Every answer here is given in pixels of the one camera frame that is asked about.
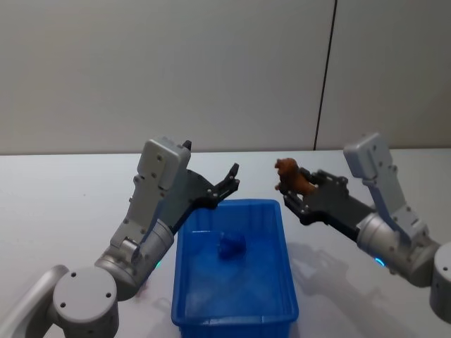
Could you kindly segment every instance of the table surface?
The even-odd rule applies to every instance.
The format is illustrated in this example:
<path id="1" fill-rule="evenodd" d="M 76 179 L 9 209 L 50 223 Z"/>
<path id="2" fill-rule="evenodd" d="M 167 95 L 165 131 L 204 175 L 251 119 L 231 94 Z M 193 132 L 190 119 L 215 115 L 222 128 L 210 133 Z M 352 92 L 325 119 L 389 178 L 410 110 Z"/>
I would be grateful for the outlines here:
<path id="1" fill-rule="evenodd" d="M 234 199 L 275 199 L 273 167 L 293 157 L 310 170 L 350 177 L 341 151 L 193 154 L 190 168 L 208 180 L 222 180 L 240 164 Z M 91 265 L 109 244 L 133 191 L 139 155 L 0 156 L 0 315 L 40 273 L 56 264 Z M 451 191 L 451 149 L 393 151 L 409 204 L 426 220 L 433 238 L 451 241 L 447 223 Z M 371 204 L 360 181 L 351 194 Z M 293 337 L 451 336 L 451 325 L 429 308 L 429 289 L 417 289 L 322 224 L 309 227 L 282 206 L 299 319 Z M 117 337 L 176 338 L 171 322 L 175 245 L 140 297 L 120 303 Z M 46 337 L 63 337 L 52 327 Z"/>

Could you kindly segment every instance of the white wall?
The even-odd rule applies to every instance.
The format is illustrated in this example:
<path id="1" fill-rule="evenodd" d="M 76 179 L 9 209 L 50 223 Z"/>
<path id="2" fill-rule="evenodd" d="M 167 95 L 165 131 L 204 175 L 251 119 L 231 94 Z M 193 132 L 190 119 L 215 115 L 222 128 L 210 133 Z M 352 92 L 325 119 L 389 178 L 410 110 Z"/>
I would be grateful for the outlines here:
<path id="1" fill-rule="evenodd" d="M 339 0 L 319 149 L 451 146 L 451 1 Z"/>
<path id="2" fill-rule="evenodd" d="M 333 0 L 2 0 L 0 154 L 311 149 Z"/>

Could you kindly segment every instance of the blue object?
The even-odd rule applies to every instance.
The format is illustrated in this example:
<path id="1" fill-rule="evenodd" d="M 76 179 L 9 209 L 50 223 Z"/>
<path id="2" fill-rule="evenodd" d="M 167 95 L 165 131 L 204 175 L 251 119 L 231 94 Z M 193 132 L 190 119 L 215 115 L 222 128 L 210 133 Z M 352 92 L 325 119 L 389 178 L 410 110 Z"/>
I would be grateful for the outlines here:
<path id="1" fill-rule="evenodd" d="M 375 258 L 374 260 L 377 262 L 377 264 L 385 266 L 385 263 L 380 258 Z"/>
<path id="2" fill-rule="evenodd" d="M 245 237 L 241 259 L 218 256 L 222 232 Z M 187 219 L 171 313 L 182 338 L 288 338 L 298 314 L 277 201 L 224 201 Z"/>
<path id="3" fill-rule="evenodd" d="M 222 232 L 219 235 L 218 255 L 221 259 L 242 258 L 246 252 L 245 236 L 237 232 Z"/>

